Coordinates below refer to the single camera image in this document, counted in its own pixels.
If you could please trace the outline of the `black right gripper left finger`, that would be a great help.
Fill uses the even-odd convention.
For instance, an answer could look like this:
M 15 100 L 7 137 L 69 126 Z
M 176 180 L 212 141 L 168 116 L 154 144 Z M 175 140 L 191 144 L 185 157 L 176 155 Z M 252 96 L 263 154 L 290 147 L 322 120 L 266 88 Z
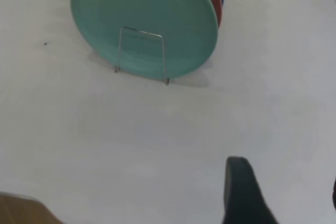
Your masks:
M 244 157 L 226 160 L 223 223 L 277 223 L 267 206 L 254 170 Z

